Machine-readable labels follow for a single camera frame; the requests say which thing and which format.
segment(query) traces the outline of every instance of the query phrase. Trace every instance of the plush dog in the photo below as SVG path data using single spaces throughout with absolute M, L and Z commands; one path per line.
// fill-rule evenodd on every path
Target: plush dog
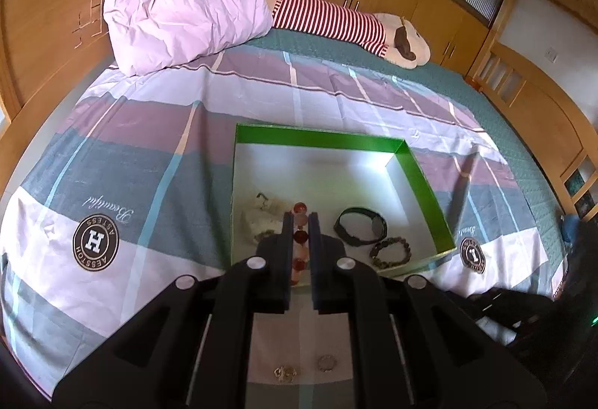
M 273 27 L 356 43 L 402 68 L 430 60 L 430 48 L 413 25 L 392 14 L 366 14 L 323 0 L 266 0 Z

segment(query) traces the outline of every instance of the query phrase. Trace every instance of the red and white stripes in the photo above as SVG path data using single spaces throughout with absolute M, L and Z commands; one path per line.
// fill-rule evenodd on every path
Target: red and white stripes
M 322 0 L 276 0 L 274 28 L 316 34 L 349 43 L 384 57 L 384 27 L 371 14 Z

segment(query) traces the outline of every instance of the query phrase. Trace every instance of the blue object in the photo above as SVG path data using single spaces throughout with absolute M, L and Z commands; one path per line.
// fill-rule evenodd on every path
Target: blue object
M 577 215 L 565 215 L 561 224 L 561 235 L 565 246 L 573 247 L 579 231 L 579 217 Z

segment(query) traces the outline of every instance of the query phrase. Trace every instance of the watch face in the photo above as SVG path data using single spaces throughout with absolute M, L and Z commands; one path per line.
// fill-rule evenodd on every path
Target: watch face
M 380 217 L 372 219 L 372 232 L 379 239 L 384 234 L 384 221 Z

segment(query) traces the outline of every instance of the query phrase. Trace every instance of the red bead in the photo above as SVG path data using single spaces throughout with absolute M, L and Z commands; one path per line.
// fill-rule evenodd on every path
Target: red bead
M 301 273 L 299 271 L 295 271 L 294 269 L 291 271 L 291 286 L 295 286 L 299 283 L 301 279 Z
M 297 213 L 295 215 L 295 225 L 297 225 L 298 228 L 307 225 L 307 220 L 307 215 L 305 213 Z
M 297 242 L 298 244 L 303 245 L 305 242 L 307 242 L 309 239 L 309 235 L 307 235 L 307 232 L 305 232 L 304 230 L 297 230 L 294 234 L 293 234 L 293 240 L 295 242 Z
M 309 249 L 295 242 L 293 245 L 293 257 L 307 262 L 309 260 Z
M 293 212 L 295 213 L 307 213 L 307 207 L 305 203 L 295 203 L 295 206 L 293 207 Z
M 293 269 L 295 271 L 304 271 L 305 270 L 305 261 L 302 261 L 301 259 L 295 258 L 293 259 Z

